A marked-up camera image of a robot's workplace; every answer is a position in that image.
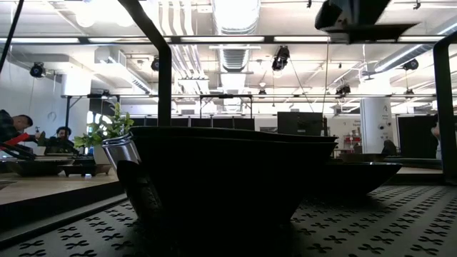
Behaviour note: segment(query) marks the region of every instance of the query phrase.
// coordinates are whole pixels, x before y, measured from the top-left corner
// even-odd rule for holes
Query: potted plant
[[[98,123],[92,123],[88,126],[91,128],[91,133],[83,133],[83,136],[75,136],[74,146],[79,147],[94,147],[94,160],[97,165],[109,165],[108,157],[101,147],[101,142],[108,138],[116,138],[124,136],[129,132],[134,121],[130,119],[130,114],[127,112],[125,116],[121,116],[121,105],[116,103],[114,107],[114,116],[107,116],[111,121],[102,120],[100,117]]]

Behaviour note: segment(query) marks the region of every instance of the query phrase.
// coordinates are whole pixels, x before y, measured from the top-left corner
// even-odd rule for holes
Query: perforated floor
[[[277,256],[456,256],[456,217],[455,187],[384,186],[364,199],[307,198],[283,228],[287,249]],[[131,205],[123,203],[0,256],[157,256],[146,250],[143,235]]]

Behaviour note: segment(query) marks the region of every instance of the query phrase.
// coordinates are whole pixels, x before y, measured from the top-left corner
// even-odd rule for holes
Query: green plant
[[[83,136],[74,137],[74,146],[76,148],[82,146],[99,146],[105,139],[126,135],[130,127],[134,124],[128,112],[125,116],[121,116],[121,105],[119,103],[116,103],[114,107],[114,116],[107,117],[111,121],[111,124],[103,121],[100,117],[98,123],[88,125],[92,130],[90,134],[83,133]]]

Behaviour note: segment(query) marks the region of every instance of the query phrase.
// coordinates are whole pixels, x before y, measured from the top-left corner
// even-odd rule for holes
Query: ceiling
[[[308,1],[263,0],[261,1],[260,19],[256,33],[258,35],[321,35],[323,32],[314,28],[314,19],[322,1],[313,0],[310,9]],[[419,10],[413,10],[416,1],[391,1],[379,23],[418,23],[406,34],[426,35],[437,26],[457,15],[457,1],[421,1]],[[16,28],[15,36],[143,36],[136,25],[122,27],[113,21],[97,21],[93,26],[84,28],[78,25],[75,6],[80,1],[26,1]],[[197,35],[213,35],[214,23],[210,0],[191,1],[192,27]],[[0,36],[5,37],[11,24],[11,8],[16,4],[12,1],[0,0]],[[184,27],[184,15],[181,12],[181,25]],[[169,10],[170,27],[172,26],[173,9]],[[280,78],[274,78],[271,60],[279,45],[262,44],[260,49],[252,50],[246,71],[253,74],[246,76],[244,92],[257,94],[259,83],[266,84],[268,94],[323,94],[325,85],[334,94],[335,88],[341,84],[337,79],[343,75],[350,83],[353,93],[360,84],[359,71],[366,69],[363,62],[374,64],[392,53],[402,49],[404,44],[355,44],[355,45],[299,45],[289,47],[291,61],[283,70]],[[128,67],[134,70],[143,81],[158,81],[158,73],[152,71],[150,63],[158,55],[152,45],[118,45],[110,46],[112,51],[122,51],[128,59]],[[13,46],[13,56],[28,54],[66,54],[80,64],[97,73],[94,63],[94,52],[97,46]],[[209,45],[198,45],[199,57],[205,74],[209,79],[209,89],[220,89],[220,64],[217,50],[210,50]],[[451,46],[450,54],[457,53],[457,47]],[[417,58],[419,69],[409,71],[392,70],[382,76],[388,76],[392,92],[402,94],[406,85],[418,89],[416,94],[434,93],[433,58],[431,52]],[[457,71],[457,60],[451,58],[451,70]],[[112,89],[126,88],[129,85],[108,74],[100,72],[105,79],[95,87],[107,84]]]

